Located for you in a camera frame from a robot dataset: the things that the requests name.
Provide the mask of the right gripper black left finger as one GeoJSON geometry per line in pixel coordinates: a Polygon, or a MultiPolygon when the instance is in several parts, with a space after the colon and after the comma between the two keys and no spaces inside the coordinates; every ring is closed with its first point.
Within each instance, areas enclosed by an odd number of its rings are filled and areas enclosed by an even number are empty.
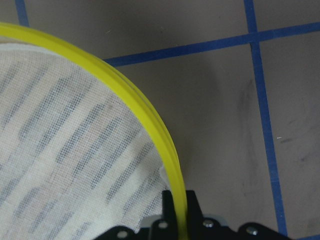
{"type": "Polygon", "coordinates": [[[164,190],[161,193],[161,215],[155,216],[150,224],[148,240],[177,240],[178,224],[172,193],[164,190]]]}

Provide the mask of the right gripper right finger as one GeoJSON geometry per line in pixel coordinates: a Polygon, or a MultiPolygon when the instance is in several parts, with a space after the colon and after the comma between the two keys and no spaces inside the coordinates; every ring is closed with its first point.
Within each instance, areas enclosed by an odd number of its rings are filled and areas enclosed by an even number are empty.
{"type": "Polygon", "coordinates": [[[193,190],[186,191],[187,232],[190,240],[236,240],[237,233],[220,215],[203,213],[193,190]]]}

